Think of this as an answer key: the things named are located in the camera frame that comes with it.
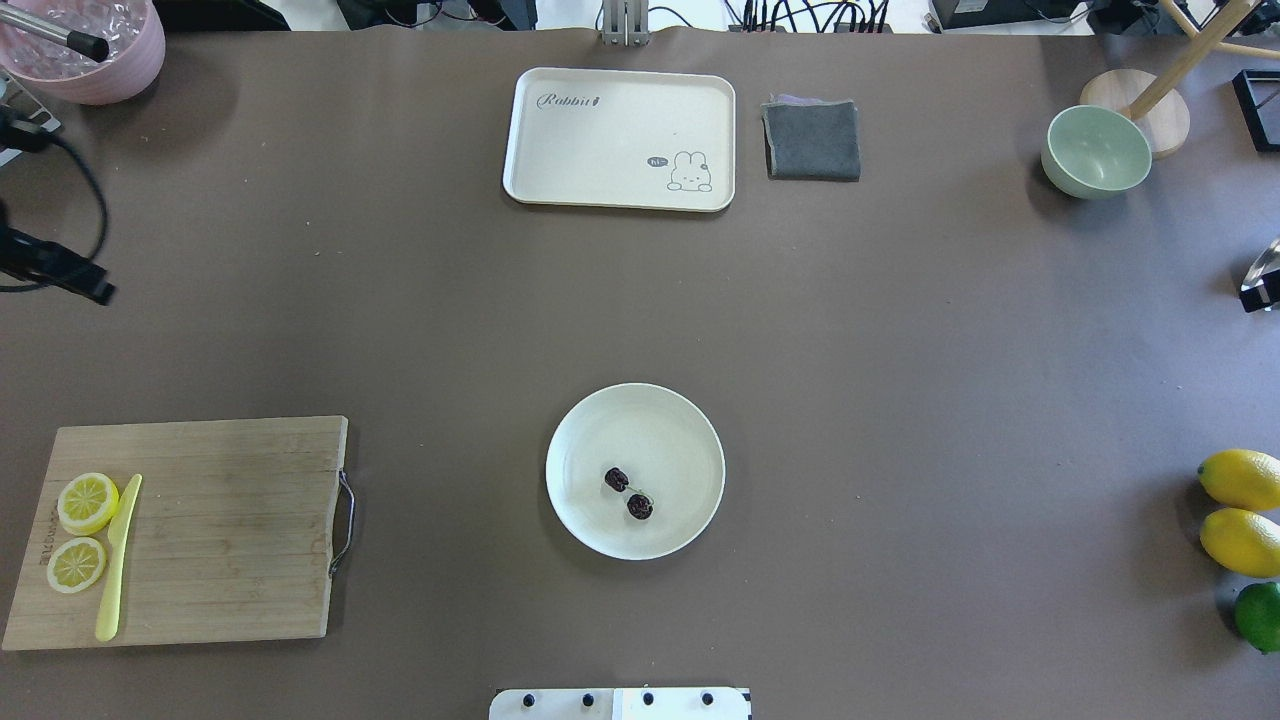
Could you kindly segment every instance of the cutting board handle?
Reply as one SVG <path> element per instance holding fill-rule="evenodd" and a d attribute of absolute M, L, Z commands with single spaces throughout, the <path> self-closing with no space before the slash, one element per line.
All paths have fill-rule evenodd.
<path fill-rule="evenodd" d="M 343 543 L 342 550 L 333 553 L 333 560 L 329 561 L 330 578 L 338 571 L 338 565 L 342 564 L 342 559 L 351 550 L 351 538 L 356 530 L 356 493 L 351 489 L 351 482 L 347 479 L 346 470 L 338 470 L 338 488 L 347 493 L 347 542 Z"/>

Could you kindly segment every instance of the gray cloth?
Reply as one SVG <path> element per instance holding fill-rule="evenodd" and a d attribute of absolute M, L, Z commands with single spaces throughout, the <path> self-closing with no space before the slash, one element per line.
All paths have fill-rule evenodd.
<path fill-rule="evenodd" d="M 763 105 L 771 178 L 856 181 L 861 177 L 858 108 L 852 100 L 780 99 L 785 101 Z"/>

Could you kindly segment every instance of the metal bracket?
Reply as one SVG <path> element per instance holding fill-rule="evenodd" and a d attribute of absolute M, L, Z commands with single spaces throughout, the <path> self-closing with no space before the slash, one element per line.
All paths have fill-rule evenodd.
<path fill-rule="evenodd" d="M 600 41 L 605 45 L 649 45 L 649 0 L 604 0 Z"/>
<path fill-rule="evenodd" d="M 499 691 L 489 720 L 751 720 L 749 688 L 563 688 Z"/>
<path fill-rule="evenodd" d="M 13 76 L 5 70 L 0 70 L 0 97 L 3 97 L 0 102 L 31 118 L 31 122 L 44 129 L 47 129 L 49 132 L 56 132 L 63 127 L 63 123 L 60 123 L 52 113 L 41 105 L 40 100 L 36 100 L 33 95 L 27 92 L 26 87 L 13 79 Z M 18 155 L 22 155 L 22 150 L 0 147 L 0 167 Z"/>

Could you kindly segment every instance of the green bowl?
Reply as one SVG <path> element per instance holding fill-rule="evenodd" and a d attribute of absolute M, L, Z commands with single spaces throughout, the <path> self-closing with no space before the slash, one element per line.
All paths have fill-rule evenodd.
<path fill-rule="evenodd" d="M 1120 113 L 1076 105 L 1048 124 L 1041 165 L 1062 192 L 1101 200 L 1147 178 L 1151 146 L 1138 126 Z"/>

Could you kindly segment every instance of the brown table surface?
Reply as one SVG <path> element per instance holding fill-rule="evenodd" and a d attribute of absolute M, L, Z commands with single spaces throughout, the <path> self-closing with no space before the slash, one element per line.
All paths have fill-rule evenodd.
<path fill-rule="evenodd" d="M 1089 78 L 1180 47 L 170 37 L 146 96 L 55 105 L 119 292 L 0 299 L 0 602 L 61 425 L 347 415 L 356 547 L 324 639 L 4 653 L 0 715 L 465 719 L 649 683 L 750 687 L 756 717 L 1274 716 L 1280 659 L 1220 611 L 1248 580 L 1194 541 L 1198 462 L 1280 452 L 1280 324 L 1234 296 L 1280 228 L 1229 85 L 1260 63 L 1196 69 L 1190 140 L 1126 196 L 1038 168 Z M 727 78 L 732 205 L 506 197 L 535 65 Z M 863 181 L 769 181 L 771 92 L 856 100 Z M 87 247 L 65 158 L 0 191 Z M 543 477 L 561 416 L 627 380 L 698 404 L 728 466 L 707 532 L 649 562 L 573 539 Z"/>

